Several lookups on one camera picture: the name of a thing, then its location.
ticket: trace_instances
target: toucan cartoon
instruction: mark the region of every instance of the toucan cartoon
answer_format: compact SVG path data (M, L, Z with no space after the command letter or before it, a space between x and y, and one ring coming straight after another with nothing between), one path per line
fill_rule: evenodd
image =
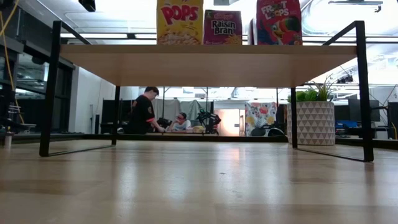
M277 42L274 42L269 33L264 28L264 25L260 24L259 32L259 40L263 43L271 44L271 45L283 45L282 39L286 32L294 31L300 32L301 23L300 20L295 16L290 16L288 18L277 21L275 24L271 26L272 35L277 39Z

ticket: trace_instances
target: froot loops cereal box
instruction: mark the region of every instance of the froot loops cereal box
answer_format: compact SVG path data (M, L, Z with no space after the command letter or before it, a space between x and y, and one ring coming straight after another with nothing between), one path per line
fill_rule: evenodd
M157 44L199 45L203 0L157 0Z
M257 0L254 42L257 45L302 45L299 0Z
M240 11L205 11L203 44L242 45L242 19Z

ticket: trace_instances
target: pops cereal box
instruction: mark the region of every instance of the pops cereal box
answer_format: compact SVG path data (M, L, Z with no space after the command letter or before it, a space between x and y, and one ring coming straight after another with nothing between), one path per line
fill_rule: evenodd
M240 11L205 11L203 44L242 45L242 19Z
M157 0L157 44L199 45L203 0Z
M257 0L254 41L257 45L302 45L299 0Z

